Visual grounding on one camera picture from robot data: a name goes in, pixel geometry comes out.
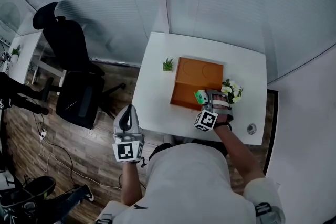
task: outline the small potted plant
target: small potted plant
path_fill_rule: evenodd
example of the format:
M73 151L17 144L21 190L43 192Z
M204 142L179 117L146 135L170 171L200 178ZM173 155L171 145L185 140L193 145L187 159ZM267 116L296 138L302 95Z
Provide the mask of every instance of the small potted plant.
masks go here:
M13 49L12 59L11 59L12 63L17 63L17 59L19 58L19 55L20 55L20 49L21 49L20 45L16 49Z
M163 62L163 71L164 72L173 72L173 58L170 60L166 60L166 62Z
M242 87L234 81L227 79L222 83L221 92L227 96L230 104L235 104L242 99L242 91Z

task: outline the black office chair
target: black office chair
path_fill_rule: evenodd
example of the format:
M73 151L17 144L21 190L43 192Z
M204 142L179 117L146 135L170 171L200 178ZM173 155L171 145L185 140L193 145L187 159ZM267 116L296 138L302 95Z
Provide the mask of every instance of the black office chair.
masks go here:
M57 2L52 2L40 8L33 19L33 27L43 29L60 66L67 71L62 87L52 86L52 79L48 80L44 99L49 90L59 91L57 115L75 125L92 129L98 107L114 119L108 108L109 95L126 85L122 83L103 92L104 72L89 59L82 28L64 16L55 17L56 5Z

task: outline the white table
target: white table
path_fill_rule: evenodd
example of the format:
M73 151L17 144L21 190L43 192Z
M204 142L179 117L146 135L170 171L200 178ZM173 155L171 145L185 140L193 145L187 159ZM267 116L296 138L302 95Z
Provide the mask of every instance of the white table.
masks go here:
M171 105L179 57L224 65L224 78L240 84L243 98L233 105L233 132L245 144L260 145L266 114L265 55L248 49L206 39L152 32L142 61L132 104L137 109L140 127L155 132L219 141L213 132L193 126L199 111ZM174 58L172 73L162 71L162 62ZM247 133L249 124L257 131Z
M37 44L41 38L42 32L32 33L25 36L18 36L13 39L11 47L9 48L9 53L12 53L13 49L16 49L19 45L21 47L20 56L17 60L17 63L8 63L3 64L3 72L9 75L12 79L17 82L24 84L27 76L27 72L30 66L30 62L33 62L37 67L41 67L59 77L61 77L61 82L65 76L65 72L61 72L46 63L41 61L42 53L39 56L33 57ZM36 72L34 73L32 84L34 84Z

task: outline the wooden box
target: wooden box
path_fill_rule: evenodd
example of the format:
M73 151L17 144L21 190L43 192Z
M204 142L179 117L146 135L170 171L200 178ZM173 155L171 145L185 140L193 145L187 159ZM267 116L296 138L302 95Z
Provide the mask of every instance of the wooden box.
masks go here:
M213 89L220 91L224 66L188 58L179 58L175 86L170 104L201 110L194 92Z

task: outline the black pants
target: black pants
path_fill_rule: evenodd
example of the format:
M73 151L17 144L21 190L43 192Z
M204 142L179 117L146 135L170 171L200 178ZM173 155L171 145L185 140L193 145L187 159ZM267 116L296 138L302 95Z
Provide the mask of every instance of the black pants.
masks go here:
M22 93L26 96L31 97L32 99L40 99L40 92L36 92L31 89L29 86L23 85L14 79L7 76L5 73L0 72L0 82L1 89L0 91L5 91L4 96L6 98L10 98L11 105L15 105L19 108L30 110L36 114L40 114L43 111L43 107L40 105L36 105L30 101L28 101L25 97L19 96L18 93Z
M53 224L62 220L81 201L87 191L80 187L73 193L66 193L56 199L42 200L38 205L37 223Z
M215 149L217 149L218 151L220 151L224 157L226 157L227 155L227 150L226 147L224 146L223 143L221 142L214 142L214 141L206 141L206 140L199 140L199 139L194 139L192 140L192 143L196 143L196 144L201 144L204 146L210 146L213 147ZM168 148L173 147L172 144L170 143L164 143L160 146L157 146L156 149L154 149L153 153L151 154L151 156L149 157L149 160L151 160L151 158L158 152L166 150Z

